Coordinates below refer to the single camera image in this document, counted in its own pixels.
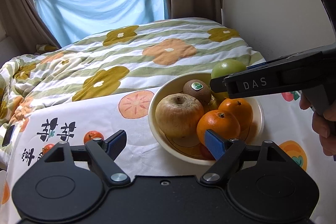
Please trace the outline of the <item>right hand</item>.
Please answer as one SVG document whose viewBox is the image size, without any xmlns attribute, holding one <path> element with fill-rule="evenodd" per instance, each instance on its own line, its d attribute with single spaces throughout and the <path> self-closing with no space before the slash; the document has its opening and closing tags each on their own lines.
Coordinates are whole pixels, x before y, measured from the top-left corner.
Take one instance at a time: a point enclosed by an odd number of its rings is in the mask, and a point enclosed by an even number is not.
<svg viewBox="0 0 336 224">
<path fill-rule="evenodd" d="M 319 135 L 319 140 L 326 156 L 335 156 L 335 135 L 331 134 L 329 122 L 335 122 L 335 102 L 319 116 L 316 112 L 312 118 L 312 129 Z"/>
</svg>

